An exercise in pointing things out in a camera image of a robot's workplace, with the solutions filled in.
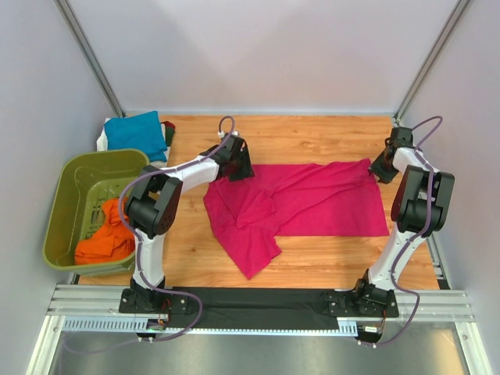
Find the magenta pink t shirt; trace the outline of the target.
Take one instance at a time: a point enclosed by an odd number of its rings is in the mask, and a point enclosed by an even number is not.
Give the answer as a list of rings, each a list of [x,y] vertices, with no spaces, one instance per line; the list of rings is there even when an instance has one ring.
[[[276,237],[389,234],[370,160],[255,165],[254,177],[209,184],[210,227],[247,279],[281,253]]]

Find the olive green plastic basket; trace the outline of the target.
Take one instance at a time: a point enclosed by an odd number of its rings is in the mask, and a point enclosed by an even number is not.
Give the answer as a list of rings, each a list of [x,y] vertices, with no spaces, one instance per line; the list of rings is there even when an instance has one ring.
[[[118,198],[123,189],[149,164],[135,149],[90,152],[71,159],[62,169],[45,235],[43,256],[58,271],[81,276],[108,276],[134,268],[134,255],[116,261],[78,265],[75,250],[105,222],[102,206]]]

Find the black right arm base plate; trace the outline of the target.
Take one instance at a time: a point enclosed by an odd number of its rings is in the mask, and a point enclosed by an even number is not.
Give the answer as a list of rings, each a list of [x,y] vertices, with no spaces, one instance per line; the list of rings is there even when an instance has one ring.
[[[327,304],[327,311],[335,317],[369,317],[369,318],[396,318],[399,317],[398,304],[395,293],[361,292],[354,291],[326,291],[321,298]]]

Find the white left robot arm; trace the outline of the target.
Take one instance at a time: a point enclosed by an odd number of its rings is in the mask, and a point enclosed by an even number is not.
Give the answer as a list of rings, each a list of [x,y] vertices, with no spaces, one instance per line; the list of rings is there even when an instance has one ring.
[[[190,162],[173,168],[146,166],[125,203],[125,216],[136,241],[135,269],[123,290],[122,313],[166,313],[163,242],[175,220],[181,195],[199,185],[227,178],[230,182],[254,177],[248,146],[237,134],[225,134]]]

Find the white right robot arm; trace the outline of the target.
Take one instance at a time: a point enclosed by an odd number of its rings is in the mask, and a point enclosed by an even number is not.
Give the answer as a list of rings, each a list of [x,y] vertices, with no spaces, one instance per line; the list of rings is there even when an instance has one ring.
[[[391,131],[370,172],[384,184],[398,173],[402,180],[391,207],[394,226],[388,242],[352,296],[353,309],[364,316],[395,305],[398,279],[415,250],[445,225],[455,185],[453,174],[436,170],[413,144],[408,127]]]

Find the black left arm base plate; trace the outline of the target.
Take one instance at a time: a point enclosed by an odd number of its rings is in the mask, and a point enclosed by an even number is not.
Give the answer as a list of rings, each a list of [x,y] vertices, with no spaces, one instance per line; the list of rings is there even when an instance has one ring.
[[[118,311],[127,314],[184,315],[190,311],[187,296],[160,293],[148,289],[124,289]]]

